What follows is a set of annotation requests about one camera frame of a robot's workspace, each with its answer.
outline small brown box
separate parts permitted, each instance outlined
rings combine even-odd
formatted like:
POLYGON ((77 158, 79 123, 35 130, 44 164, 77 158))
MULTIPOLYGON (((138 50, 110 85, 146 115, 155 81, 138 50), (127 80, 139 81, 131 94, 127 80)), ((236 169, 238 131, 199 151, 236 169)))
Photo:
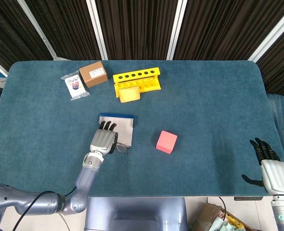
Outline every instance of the small brown box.
POLYGON ((80 73, 88 88, 108 81, 107 72, 100 61, 81 67, 80 73))

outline yellow sponge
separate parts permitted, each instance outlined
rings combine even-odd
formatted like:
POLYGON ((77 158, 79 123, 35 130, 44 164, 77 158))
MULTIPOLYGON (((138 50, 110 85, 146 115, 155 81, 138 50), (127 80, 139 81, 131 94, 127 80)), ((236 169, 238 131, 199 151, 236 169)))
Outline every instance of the yellow sponge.
POLYGON ((141 98, 139 87, 119 89, 121 103, 139 100, 141 98))

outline pink cube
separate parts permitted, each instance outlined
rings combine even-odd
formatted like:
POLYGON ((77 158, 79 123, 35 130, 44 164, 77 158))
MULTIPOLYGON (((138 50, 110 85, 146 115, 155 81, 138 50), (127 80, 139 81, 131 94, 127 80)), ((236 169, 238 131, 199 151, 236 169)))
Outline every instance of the pink cube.
POLYGON ((176 135, 171 134, 167 131, 162 131, 156 148, 159 149, 160 151, 171 154, 175 146, 176 139, 177 139, 176 135))

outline black curtain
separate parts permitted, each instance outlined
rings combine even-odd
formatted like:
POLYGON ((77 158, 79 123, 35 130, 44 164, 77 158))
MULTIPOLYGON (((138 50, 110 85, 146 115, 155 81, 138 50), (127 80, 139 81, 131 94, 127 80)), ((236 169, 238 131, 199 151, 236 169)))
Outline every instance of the black curtain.
POLYGON ((267 92, 284 95, 284 33, 257 62, 267 92))
POLYGON ((109 59, 166 59, 177 0, 97 0, 109 59))
POLYGON ((188 0, 174 59, 246 60, 283 15, 282 0, 188 0))
POLYGON ((8 71, 17 61, 51 59, 17 0, 0 1, 0 65, 8 71))
POLYGON ((100 60, 86 0, 26 0, 57 56, 100 60))

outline plastic bag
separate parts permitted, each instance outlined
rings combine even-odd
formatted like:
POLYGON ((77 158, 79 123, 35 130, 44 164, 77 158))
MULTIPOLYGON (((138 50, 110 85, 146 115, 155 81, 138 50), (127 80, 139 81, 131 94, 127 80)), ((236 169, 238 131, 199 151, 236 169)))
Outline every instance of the plastic bag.
POLYGON ((61 79, 65 80, 65 83, 71 95, 71 100, 77 100, 89 95, 89 92, 86 91, 83 86, 79 71, 75 71, 71 74, 65 75, 61 77, 61 79))

